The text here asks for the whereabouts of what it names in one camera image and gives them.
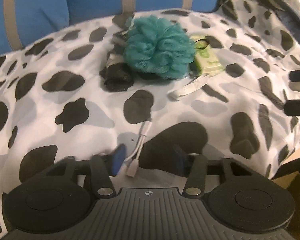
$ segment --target crosshair logo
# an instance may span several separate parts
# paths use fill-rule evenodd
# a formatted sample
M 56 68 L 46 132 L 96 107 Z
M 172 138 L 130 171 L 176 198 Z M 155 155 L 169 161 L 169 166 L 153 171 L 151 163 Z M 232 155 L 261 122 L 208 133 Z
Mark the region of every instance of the crosshair logo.
M 147 192 L 145 192 L 145 194 L 150 197 L 151 195 L 155 194 L 154 192 L 152 192 L 151 190 L 148 190 Z

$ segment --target gray ribbed plate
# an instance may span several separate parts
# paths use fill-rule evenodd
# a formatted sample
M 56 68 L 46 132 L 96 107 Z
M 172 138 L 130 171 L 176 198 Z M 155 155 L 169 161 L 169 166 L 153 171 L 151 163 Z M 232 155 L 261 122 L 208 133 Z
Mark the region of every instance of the gray ribbed plate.
M 214 220 L 200 200 L 176 188 L 124 188 L 97 201 L 92 212 L 65 231 L 36 235 L 14 230 L 3 240 L 294 240 L 284 229 L 246 234 Z

